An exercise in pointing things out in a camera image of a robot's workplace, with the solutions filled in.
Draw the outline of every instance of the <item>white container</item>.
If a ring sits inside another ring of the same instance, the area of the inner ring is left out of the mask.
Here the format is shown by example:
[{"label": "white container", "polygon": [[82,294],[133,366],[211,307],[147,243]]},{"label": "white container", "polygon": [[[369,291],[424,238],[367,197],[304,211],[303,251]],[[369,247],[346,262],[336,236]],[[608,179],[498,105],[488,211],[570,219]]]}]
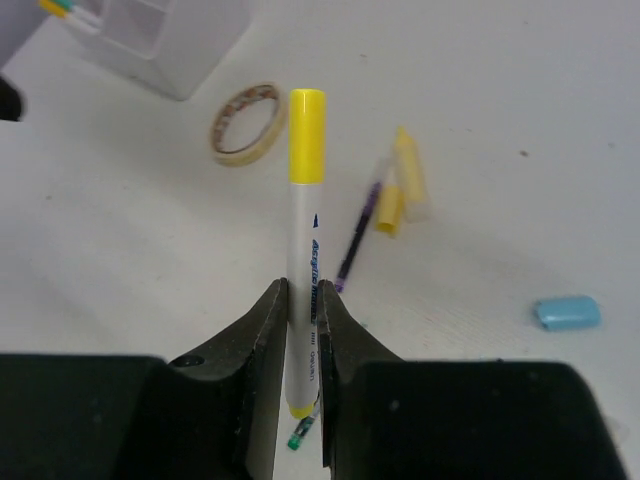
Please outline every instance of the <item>white container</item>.
[{"label": "white container", "polygon": [[65,23],[95,58],[178,100],[251,21],[251,0],[76,0]]}]

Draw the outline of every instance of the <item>white table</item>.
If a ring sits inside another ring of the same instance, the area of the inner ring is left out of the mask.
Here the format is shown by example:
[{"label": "white table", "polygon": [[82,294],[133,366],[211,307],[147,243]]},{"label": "white table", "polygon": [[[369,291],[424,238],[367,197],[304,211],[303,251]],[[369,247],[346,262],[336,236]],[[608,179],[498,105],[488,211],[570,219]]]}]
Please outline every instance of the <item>white table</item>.
[{"label": "white table", "polygon": [[[0,350],[171,359],[242,315],[285,272],[286,135],[228,169],[209,124],[241,86],[317,87],[324,275],[398,124],[434,204],[396,239],[368,235],[351,313],[407,358],[572,364],[640,478],[640,3],[265,2],[184,103],[92,65],[54,21],[5,68],[29,105],[0,124]],[[602,326],[542,331],[531,304],[573,293],[597,299]],[[282,415],[274,478],[328,478],[319,429],[287,451],[294,424]]]}]

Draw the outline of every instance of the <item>blue eraser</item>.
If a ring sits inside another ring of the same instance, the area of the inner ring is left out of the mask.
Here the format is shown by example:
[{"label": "blue eraser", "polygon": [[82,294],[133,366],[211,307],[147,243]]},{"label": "blue eraser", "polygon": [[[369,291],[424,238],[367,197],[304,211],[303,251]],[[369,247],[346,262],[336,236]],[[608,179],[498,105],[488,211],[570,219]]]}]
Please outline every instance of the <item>blue eraser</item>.
[{"label": "blue eraser", "polygon": [[535,311],[550,332],[595,327],[602,320],[598,304],[586,295],[540,300]]}]

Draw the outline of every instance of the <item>masking tape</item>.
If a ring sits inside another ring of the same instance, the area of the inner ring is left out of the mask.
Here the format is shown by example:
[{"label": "masking tape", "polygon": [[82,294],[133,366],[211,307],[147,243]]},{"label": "masking tape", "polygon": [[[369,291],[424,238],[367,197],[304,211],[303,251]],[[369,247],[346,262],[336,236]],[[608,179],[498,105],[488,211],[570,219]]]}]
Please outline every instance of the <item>masking tape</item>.
[{"label": "masking tape", "polygon": [[[224,134],[234,115],[246,107],[262,100],[273,100],[273,113],[258,138],[238,150],[225,150],[222,146]],[[262,83],[237,93],[222,106],[211,126],[211,147],[213,153],[223,165],[241,167],[255,162],[271,148],[284,127],[287,118],[287,105],[284,96],[273,83]]]}]

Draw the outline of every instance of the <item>yellow marker end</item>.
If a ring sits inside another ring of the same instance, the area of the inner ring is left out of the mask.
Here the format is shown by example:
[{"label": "yellow marker end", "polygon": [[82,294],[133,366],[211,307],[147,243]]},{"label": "yellow marker end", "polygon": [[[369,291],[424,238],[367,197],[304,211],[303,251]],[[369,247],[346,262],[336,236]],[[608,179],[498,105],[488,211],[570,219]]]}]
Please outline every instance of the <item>yellow marker end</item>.
[{"label": "yellow marker end", "polygon": [[40,8],[46,10],[51,15],[55,15],[56,17],[64,18],[67,16],[67,11],[51,0],[39,0],[38,5]]},{"label": "yellow marker end", "polygon": [[321,90],[296,89],[289,102],[289,181],[324,181],[326,99]]},{"label": "yellow marker end", "polygon": [[289,405],[289,411],[291,412],[291,415],[293,415],[293,418],[302,420],[303,418],[306,418],[309,415],[311,415],[311,413],[313,412],[313,405],[314,404],[312,403],[308,407],[304,407],[304,408],[295,408]]}]

